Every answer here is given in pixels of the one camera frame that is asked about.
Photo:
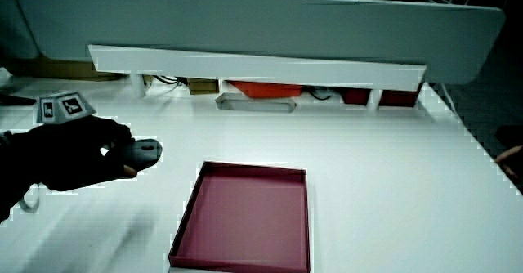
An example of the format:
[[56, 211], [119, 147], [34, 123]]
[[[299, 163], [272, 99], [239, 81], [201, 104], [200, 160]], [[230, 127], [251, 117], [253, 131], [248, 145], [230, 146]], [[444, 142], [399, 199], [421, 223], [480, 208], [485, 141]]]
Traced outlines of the person's left hand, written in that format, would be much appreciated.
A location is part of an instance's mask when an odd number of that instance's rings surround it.
[[101, 148], [132, 140], [130, 129], [112, 119], [99, 118], [75, 93], [39, 99], [40, 125], [22, 133], [1, 134], [1, 211], [5, 214], [21, 201], [34, 184], [67, 191], [136, 177], [137, 170], [111, 161]]

